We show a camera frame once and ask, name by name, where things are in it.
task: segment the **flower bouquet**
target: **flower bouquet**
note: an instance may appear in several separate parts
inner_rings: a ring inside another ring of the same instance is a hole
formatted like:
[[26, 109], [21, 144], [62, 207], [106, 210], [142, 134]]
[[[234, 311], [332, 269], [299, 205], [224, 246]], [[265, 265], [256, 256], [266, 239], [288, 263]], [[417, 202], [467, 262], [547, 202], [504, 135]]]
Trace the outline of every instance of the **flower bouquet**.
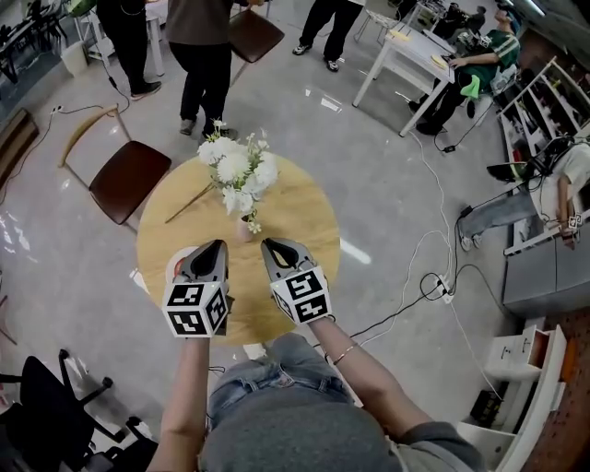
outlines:
[[239, 212], [248, 231], [256, 234], [261, 227], [256, 221], [255, 203], [277, 181], [275, 156], [268, 152], [265, 130], [262, 130], [261, 140], [255, 140], [252, 133], [243, 145], [221, 135], [224, 125], [221, 121], [214, 122], [215, 131], [201, 145], [198, 156], [209, 166], [213, 185], [223, 193], [228, 215]]

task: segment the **gray shirt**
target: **gray shirt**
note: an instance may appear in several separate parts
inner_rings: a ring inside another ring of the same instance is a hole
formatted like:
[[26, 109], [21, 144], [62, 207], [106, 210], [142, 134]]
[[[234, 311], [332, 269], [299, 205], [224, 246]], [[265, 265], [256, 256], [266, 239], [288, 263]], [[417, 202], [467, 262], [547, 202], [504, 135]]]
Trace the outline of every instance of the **gray shirt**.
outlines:
[[168, 41], [195, 46], [228, 42], [232, 0], [169, 0]]
[[199, 457], [209, 472], [468, 472], [481, 456], [448, 423], [409, 431], [392, 451], [364, 410], [313, 389], [268, 388], [223, 412]]

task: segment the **gray floor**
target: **gray floor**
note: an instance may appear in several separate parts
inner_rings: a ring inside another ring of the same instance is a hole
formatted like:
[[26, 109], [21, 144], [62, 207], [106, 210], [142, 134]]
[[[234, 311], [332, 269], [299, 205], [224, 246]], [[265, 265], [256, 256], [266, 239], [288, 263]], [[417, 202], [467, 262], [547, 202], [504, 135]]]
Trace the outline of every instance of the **gray floor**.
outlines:
[[[310, 172], [325, 190], [342, 239], [368, 255], [359, 258], [354, 251], [342, 252], [332, 287], [336, 318], [354, 333], [399, 305], [410, 258], [422, 235], [434, 230], [446, 234], [439, 212], [442, 196], [421, 160], [419, 144], [397, 133], [410, 113], [395, 91], [412, 98], [418, 91], [383, 71], [360, 107], [350, 104], [379, 51], [374, 40], [378, 29], [367, 29], [358, 44], [350, 35], [339, 74], [327, 71], [321, 60], [324, 38], [303, 57], [290, 53], [310, 4], [311, 0], [278, 0], [273, 6], [271, 17], [285, 31], [285, 40], [238, 80], [228, 96], [225, 120], [243, 136], [264, 127], [272, 150]], [[135, 139], [178, 165], [195, 155], [197, 143], [178, 133], [184, 73], [165, 44], [162, 48], [166, 68], [162, 90], [133, 103], [123, 117]], [[239, 66], [235, 60], [234, 73]], [[148, 62], [147, 74], [151, 71]], [[118, 65], [112, 72], [127, 92]], [[37, 121], [44, 131], [52, 107], [58, 104], [72, 110], [120, 98], [102, 66], [93, 63], [84, 76], [47, 93]], [[3, 316], [18, 340], [17, 348], [0, 340], [2, 371], [19, 372], [26, 356], [35, 355], [58, 372], [59, 348], [68, 348], [93, 378], [114, 379], [115, 388], [107, 398], [113, 419], [133, 412], [154, 428], [170, 391], [181, 343], [135, 283], [134, 235], [111, 223], [89, 194], [66, 171], [57, 169], [67, 138], [91, 113], [54, 116], [49, 135], [10, 183], [0, 207], [1, 266], [9, 297]], [[486, 165], [505, 159], [493, 114], [454, 154], [442, 155], [431, 137], [418, 135], [425, 159], [440, 177], [444, 212], [451, 225], [464, 205], [502, 190], [485, 170]], [[448, 135], [440, 136], [441, 146], [456, 141], [469, 126], [465, 111], [458, 111], [447, 126]], [[89, 182], [123, 142], [115, 121], [104, 119], [83, 137], [69, 162]], [[497, 296], [506, 234], [506, 230], [486, 233], [484, 247], [468, 256], [459, 250], [460, 263], [478, 264]], [[445, 271], [447, 251], [440, 234], [424, 239], [412, 266], [406, 303], [418, 297], [418, 283], [425, 273]], [[491, 339], [507, 324], [475, 271], [466, 269], [458, 287], [454, 306], [477, 358], [483, 361]], [[371, 334], [387, 327], [375, 328]], [[301, 332], [312, 338], [307, 329]], [[442, 302], [420, 302], [397, 318], [390, 333], [366, 348], [436, 419], [464, 418], [485, 385], [451, 308]], [[239, 349], [216, 346], [211, 363], [229, 366], [242, 356]]]

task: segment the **hand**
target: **hand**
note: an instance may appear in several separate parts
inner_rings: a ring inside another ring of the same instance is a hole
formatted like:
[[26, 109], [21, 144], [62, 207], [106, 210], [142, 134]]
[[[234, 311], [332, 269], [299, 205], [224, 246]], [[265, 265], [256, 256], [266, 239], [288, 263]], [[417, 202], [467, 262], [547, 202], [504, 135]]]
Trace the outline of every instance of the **hand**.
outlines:
[[449, 66], [455, 68], [465, 67], [467, 64], [469, 64], [469, 62], [465, 57], [457, 57], [456, 59], [453, 59], [451, 62], [449, 62]]

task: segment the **extension cord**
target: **extension cord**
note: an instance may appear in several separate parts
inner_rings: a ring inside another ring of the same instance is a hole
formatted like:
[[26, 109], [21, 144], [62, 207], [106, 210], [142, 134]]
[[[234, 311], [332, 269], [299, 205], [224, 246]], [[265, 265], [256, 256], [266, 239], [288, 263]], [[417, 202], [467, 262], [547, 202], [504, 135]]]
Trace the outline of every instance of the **extension cord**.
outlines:
[[434, 282], [434, 287], [439, 292], [442, 301], [444, 301], [447, 305], [453, 301], [454, 295], [451, 295], [451, 288], [446, 276], [438, 276], [436, 282]]

